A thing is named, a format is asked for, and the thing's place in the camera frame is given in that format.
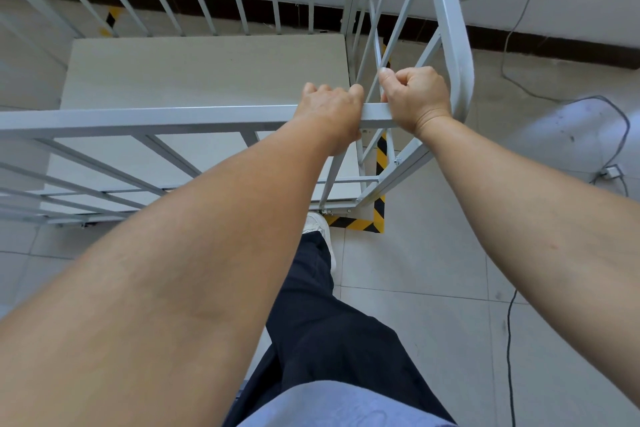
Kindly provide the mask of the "person's right forearm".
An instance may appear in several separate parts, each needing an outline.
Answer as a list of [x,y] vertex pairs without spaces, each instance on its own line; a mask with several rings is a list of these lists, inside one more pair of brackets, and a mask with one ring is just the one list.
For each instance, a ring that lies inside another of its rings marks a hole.
[[430,110],[431,150],[493,263],[547,324],[640,409],[640,203]]

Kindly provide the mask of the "person's left hand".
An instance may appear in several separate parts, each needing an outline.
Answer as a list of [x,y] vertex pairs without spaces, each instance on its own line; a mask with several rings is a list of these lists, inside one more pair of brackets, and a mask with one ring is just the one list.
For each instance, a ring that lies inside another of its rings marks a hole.
[[328,156],[344,153],[352,142],[360,139],[363,106],[349,98],[349,89],[333,89],[323,84],[306,83],[294,113],[294,121],[304,121],[323,143]]

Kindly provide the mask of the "white shoe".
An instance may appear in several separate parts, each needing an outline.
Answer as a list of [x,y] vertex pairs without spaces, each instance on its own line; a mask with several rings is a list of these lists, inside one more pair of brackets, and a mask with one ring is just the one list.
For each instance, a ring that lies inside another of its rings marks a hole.
[[302,234],[305,235],[312,232],[319,232],[323,236],[324,242],[326,243],[330,254],[330,271],[332,276],[334,276],[337,267],[337,261],[332,246],[330,225],[328,224],[328,221],[325,219],[325,217],[318,212],[308,212]]

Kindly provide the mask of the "person's right hand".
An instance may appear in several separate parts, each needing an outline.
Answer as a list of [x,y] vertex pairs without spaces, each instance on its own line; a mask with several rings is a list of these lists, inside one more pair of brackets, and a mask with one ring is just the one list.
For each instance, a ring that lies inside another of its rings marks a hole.
[[396,97],[388,103],[392,118],[403,130],[427,142],[429,122],[452,117],[444,77],[431,66],[408,67],[395,73]]

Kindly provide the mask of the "person's left forearm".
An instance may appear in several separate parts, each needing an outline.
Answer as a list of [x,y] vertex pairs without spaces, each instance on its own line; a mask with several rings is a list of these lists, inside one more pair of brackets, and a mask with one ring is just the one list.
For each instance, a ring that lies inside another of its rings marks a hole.
[[112,229],[0,321],[0,427],[219,427],[354,129],[296,117]]

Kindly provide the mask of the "white metal cage cart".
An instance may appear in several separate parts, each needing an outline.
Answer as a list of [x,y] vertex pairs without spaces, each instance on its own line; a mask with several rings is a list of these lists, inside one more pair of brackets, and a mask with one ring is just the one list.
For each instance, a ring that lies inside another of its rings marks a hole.
[[[247,148],[289,121],[296,105],[61,110],[73,43],[82,39],[323,35],[346,43],[349,86],[364,87],[353,143],[323,165],[310,209],[355,218],[433,156],[412,139],[394,147],[378,69],[398,63],[401,39],[423,35],[414,66],[445,65],[453,116],[467,119],[474,60],[466,0],[0,0],[0,220],[87,225],[124,220],[175,187],[156,187],[55,141],[129,136],[190,176],[202,174],[158,135],[238,132]],[[119,37],[103,37],[108,6],[122,7]],[[375,135],[387,132],[389,162],[376,176]],[[130,185],[95,190],[47,175],[51,154]]]

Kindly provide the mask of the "light purple shirt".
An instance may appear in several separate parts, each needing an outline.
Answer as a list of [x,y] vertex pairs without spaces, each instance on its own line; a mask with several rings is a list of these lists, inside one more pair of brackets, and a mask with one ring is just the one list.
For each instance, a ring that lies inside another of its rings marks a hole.
[[368,389],[318,381],[286,390],[237,427],[457,427]]

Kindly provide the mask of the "dark navy trousers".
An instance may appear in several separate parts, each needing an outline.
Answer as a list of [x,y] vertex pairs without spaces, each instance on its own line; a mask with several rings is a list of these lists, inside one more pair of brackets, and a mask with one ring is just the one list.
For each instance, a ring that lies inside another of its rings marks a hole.
[[396,332],[341,302],[333,285],[323,236],[302,234],[266,323],[271,345],[223,427],[237,427],[286,390],[318,381],[368,389],[456,425]]

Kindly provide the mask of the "yellow black hazard tape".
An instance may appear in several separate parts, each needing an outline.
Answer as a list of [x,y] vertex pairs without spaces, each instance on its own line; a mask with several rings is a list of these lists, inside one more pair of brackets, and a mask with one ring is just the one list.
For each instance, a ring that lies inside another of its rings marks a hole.
[[[380,176],[389,162],[387,132],[380,130],[375,135],[377,136],[375,144],[376,176]],[[349,218],[332,214],[325,215],[325,219],[330,227],[382,234],[385,231],[385,199],[383,195],[374,202],[372,220]]]
[[119,37],[115,30],[117,20],[122,15],[124,9],[122,7],[108,6],[108,13],[105,26],[99,29],[99,33],[103,37]]

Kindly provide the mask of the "beige cart platform board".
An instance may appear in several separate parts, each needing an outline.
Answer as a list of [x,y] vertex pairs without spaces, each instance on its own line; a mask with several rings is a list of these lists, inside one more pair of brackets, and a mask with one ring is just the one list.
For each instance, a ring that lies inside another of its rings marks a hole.
[[[61,110],[296,105],[308,82],[347,89],[344,36],[82,39],[72,46]],[[238,132],[158,138],[200,171],[247,148]],[[55,141],[156,187],[190,180],[133,137]],[[47,175],[95,190],[132,188],[55,154]]]

